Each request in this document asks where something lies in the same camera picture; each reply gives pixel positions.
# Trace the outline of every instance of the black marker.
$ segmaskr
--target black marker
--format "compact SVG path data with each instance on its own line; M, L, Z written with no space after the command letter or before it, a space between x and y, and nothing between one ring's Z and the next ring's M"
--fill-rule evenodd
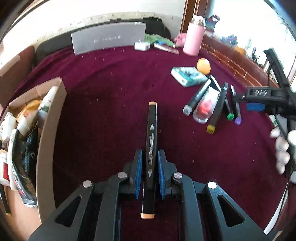
M156 153L157 153L157 104L149 102L147 137L146 137L146 181L143 184L143 202L141 218L154 218L156 190Z
M214 109L214 112L212 114L211 120L209 125L207 126L207 133L213 134L215 129L216 129L216 125L219 121L219 118L221 116L222 110L223 110L223 106L225 103L225 99L226 99L226 94L227 94L227 90L228 90L228 83L224 83L216 107Z
M231 88L232 99L234 99L234 97L236 96L235 89L232 85L230 86L230 88ZM234 123L237 125L240 125L242 122L242 116L240 114L240 108L239 108L238 102L234 102L234 107L235 107L235 117L236 117L234 120Z
M215 83L217 89L221 92L220 85L218 84L218 82L216 81L216 79L214 78L214 76L211 75L209 77L209 79L212 79L212 81ZM225 113L226 113L227 120L232 121L233 118L234 118L234 114L233 114L233 112L231 110L231 107L229 105L229 102L228 102L228 99L227 98L225 99L224 110L225 110Z
M183 113L186 116L189 116L192 113L192 111L197 107L198 103L200 102L200 100L204 96L205 92L207 92L207 90L208 90L211 82L212 81L210 79L208 79L202 85L202 87L198 90L198 92L196 92L196 94L191 98L191 100L189 101L189 103L184 106Z

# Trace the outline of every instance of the white power adapter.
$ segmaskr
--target white power adapter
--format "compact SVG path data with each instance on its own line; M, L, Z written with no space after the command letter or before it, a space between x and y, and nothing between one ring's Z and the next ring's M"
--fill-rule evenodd
M139 39L138 42L135 42L135 50L147 51L149 49L150 49L150 43L142 42L141 39Z

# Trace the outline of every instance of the open box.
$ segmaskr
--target open box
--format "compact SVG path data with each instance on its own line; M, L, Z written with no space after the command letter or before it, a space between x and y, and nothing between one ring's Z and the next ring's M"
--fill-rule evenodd
M28 240L41 222L55 210L52 162L59 117L67 95L61 78L57 77L42 83L10 102L0 121L1 124L7 112L16 116L29 101L42 99L54 85L57 85L58 89L44 123L37 155L36 196L38 207L24 206L19 193L5 187L7 202L11 210L11 215L6 216L6 220L13 232L22 240Z

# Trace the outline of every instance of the red label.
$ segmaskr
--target red label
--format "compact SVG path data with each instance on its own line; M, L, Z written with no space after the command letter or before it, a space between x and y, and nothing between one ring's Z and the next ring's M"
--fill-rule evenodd
M9 181L9 176L8 176L8 165L7 163L3 162L3 178Z

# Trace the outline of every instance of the arrow symbol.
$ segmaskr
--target arrow symbol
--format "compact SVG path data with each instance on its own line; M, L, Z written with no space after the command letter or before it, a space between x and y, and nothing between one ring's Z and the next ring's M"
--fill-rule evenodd
M32 152L32 153L31 153L31 157L32 157L33 159L35 159L35 152Z

